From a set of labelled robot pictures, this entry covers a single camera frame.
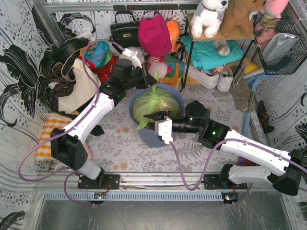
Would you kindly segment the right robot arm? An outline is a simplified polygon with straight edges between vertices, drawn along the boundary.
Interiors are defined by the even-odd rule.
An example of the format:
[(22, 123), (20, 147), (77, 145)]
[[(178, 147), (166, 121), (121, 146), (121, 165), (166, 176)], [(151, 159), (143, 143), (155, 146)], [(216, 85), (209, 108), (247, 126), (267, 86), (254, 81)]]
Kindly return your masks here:
[(174, 132), (198, 133), (198, 142), (211, 150), (236, 154), (254, 166), (226, 164), (213, 182), (203, 174), (206, 189), (236, 189), (242, 184), (267, 184), (283, 194), (295, 196), (300, 188), (306, 149), (283, 151), (253, 141), (230, 127), (210, 119), (210, 111), (199, 101), (185, 107), (182, 117), (171, 116), (169, 111), (146, 113), (154, 121), (154, 132), (166, 144), (173, 145)]

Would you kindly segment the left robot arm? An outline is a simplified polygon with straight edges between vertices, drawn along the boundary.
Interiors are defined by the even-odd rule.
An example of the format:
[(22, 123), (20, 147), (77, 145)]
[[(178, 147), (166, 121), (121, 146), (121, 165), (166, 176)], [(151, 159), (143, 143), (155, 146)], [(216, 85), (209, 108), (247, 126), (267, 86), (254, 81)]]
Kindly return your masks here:
[(80, 189), (109, 188), (105, 171), (89, 158), (83, 144), (98, 122), (126, 96), (131, 88), (146, 89), (157, 81), (147, 75), (139, 60), (119, 59), (111, 77), (101, 84), (87, 107), (62, 130), (51, 132), (51, 156), (80, 173)]

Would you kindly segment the green trash bag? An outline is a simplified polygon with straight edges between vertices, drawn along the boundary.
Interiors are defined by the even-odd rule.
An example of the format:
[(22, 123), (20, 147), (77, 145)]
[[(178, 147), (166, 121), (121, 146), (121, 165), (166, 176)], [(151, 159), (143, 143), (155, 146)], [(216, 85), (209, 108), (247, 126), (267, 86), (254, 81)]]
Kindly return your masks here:
[(144, 117), (160, 111), (169, 111), (171, 115), (182, 115), (178, 101), (165, 89), (154, 84), (150, 89), (136, 97), (132, 104), (132, 118), (138, 124), (137, 130), (147, 128), (152, 119)]

